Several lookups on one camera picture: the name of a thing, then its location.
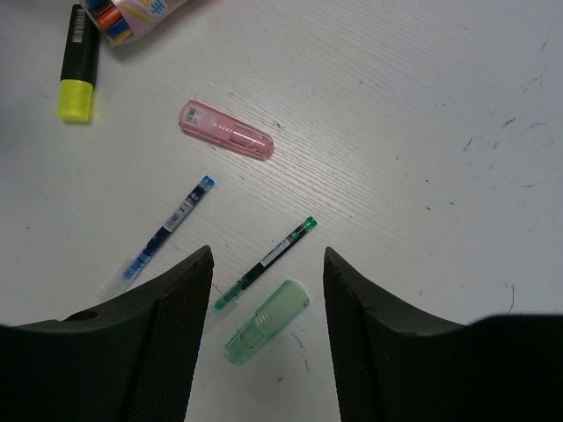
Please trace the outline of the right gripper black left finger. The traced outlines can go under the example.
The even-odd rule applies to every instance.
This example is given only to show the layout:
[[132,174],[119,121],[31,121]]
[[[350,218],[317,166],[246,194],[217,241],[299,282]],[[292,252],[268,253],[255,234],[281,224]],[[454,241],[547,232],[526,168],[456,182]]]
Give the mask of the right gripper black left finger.
[[181,421],[213,277],[201,247],[64,320],[1,329],[4,421]]

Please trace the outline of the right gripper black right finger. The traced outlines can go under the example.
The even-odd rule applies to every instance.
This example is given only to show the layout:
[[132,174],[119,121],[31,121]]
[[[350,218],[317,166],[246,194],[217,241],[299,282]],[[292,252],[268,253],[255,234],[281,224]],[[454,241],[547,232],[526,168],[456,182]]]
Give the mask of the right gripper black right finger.
[[379,287],[333,249],[323,287],[342,420],[561,420],[561,316],[456,324]]

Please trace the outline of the yellow capped black highlighter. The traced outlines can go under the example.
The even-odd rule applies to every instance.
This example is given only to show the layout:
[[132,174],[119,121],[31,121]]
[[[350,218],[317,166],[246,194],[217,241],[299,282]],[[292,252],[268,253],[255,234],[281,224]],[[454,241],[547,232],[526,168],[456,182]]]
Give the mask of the yellow capped black highlighter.
[[62,60],[57,117],[66,122],[91,120],[98,74],[99,30],[80,4],[72,6]]

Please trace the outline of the blue gel pen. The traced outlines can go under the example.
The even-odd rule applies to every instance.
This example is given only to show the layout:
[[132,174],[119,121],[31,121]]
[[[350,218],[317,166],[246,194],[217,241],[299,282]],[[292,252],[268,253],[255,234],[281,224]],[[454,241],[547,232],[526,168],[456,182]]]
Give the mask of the blue gel pen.
[[132,259],[128,260],[112,279],[104,285],[99,293],[99,300],[101,302],[113,299],[115,296],[123,294],[129,288],[170,235],[215,184],[215,181],[209,176],[202,178],[198,185],[182,200],[165,223],[146,243],[143,249]]

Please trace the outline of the green gel pen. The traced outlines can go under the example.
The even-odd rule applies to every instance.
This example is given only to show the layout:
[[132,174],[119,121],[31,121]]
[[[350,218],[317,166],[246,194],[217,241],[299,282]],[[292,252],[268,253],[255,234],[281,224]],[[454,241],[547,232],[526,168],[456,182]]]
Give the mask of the green gel pen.
[[252,286],[271,266],[273,266],[298,242],[300,242],[317,225],[317,220],[313,216],[308,216],[250,270],[241,276],[229,289],[227,289],[226,292],[215,301],[212,310],[215,313],[218,313],[226,309],[232,302],[236,301],[241,294]]

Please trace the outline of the pink translucent eraser case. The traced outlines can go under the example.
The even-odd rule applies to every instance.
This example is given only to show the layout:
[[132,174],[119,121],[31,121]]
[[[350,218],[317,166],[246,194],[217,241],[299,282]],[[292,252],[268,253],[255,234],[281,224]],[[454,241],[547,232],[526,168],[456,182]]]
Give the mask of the pink translucent eraser case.
[[196,100],[181,108],[179,128],[186,135],[243,156],[266,160],[274,152],[270,135]]

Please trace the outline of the pink capped clear marker tube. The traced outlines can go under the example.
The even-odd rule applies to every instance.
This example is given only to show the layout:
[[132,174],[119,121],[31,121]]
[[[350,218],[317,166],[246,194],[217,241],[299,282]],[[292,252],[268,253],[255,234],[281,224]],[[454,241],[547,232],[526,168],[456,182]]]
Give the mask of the pink capped clear marker tube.
[[177,11],[192,9],[202,1],[190,0],[84,0],[93,24],[113,46],[135,42]]

